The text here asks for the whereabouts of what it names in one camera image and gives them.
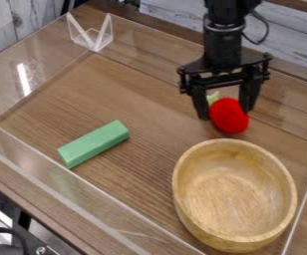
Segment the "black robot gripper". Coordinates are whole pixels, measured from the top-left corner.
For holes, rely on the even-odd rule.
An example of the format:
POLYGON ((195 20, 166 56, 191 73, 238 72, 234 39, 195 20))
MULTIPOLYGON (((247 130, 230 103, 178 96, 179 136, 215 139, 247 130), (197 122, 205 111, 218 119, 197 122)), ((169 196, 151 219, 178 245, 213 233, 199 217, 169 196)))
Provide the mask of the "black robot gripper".
POLYGON ((206 90, 239 86, 239 106, 247 114, 254 107, 261 84, 269 79, 272 56, 242 52, 243 28, 243 21, 219 25, 205 19, 203 53, 177 69, 179 92, 191 95, 197 116, 203 121, 209 120, 206 90))

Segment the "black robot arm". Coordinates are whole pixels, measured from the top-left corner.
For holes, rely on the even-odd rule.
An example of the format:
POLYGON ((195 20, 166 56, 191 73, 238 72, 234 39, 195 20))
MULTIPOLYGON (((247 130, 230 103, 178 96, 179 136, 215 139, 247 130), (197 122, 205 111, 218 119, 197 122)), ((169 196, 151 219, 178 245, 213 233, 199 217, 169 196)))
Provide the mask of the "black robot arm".
POLYGON ((202 18, 201 57, 179 66, 178 89, 191 98, 201 120, 209 120, 206 91, 238 87, 238 104, 247 114, 256 105, 261 85, 269 79, 269 53, 245 54, 241 41, 246 37, 245 16, 262 17, 254 9, 261 0, 203 0, 206 13, 202 18))

